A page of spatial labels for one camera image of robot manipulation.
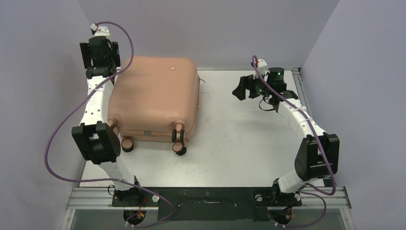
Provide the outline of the pink hard-shell suitcase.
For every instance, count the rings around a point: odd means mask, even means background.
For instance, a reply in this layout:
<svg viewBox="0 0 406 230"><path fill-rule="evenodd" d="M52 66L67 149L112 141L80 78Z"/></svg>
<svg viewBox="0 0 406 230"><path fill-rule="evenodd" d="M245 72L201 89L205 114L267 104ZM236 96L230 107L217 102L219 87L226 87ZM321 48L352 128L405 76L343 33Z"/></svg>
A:
<svg viewBox="0 0 406 230"><path fill-rule="evenodd" d="M122 150L135 141L167 142L179 156L187 151L200 106L200 77L184 57L135 56L119 74L108 104L108 122L121 135Z"/></svg>

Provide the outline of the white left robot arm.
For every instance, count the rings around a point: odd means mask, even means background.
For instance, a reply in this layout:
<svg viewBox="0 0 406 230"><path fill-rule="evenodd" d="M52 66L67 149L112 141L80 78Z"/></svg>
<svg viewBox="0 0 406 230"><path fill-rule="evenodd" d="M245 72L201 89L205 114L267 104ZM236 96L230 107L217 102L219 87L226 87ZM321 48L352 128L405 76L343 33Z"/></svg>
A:
<svg viewBox="0 0 406 230"><path fill-rule="evenodd" d="M119 47L108 35L94 35L80 44L88 85L85 112L71 134L83 158L103 169L114 182L116 201L131 206L140 205L144 194L139 182L124 164L121 143L108 123L108 104L113 91L109 78L120 66Z"/></svg>

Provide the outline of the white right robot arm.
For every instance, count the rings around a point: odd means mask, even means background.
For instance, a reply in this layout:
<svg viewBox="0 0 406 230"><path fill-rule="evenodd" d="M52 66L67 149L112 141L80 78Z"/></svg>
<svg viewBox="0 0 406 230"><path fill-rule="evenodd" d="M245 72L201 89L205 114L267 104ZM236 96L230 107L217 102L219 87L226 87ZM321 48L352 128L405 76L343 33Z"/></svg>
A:
<svg viewBox="0 0 406 230"><path fill-rule="evenodd" d="M284 117L301 144L294 160L293 169L277 178L268 199L272 206L282 206L299 201L299 190L311 182L333 177L338 171L340 140L320 128L301 105L299 97L287 88L283 68L269 68L261 75L242 76L232 94L239 100L259 96L272 106L272 110Z"/></svg>

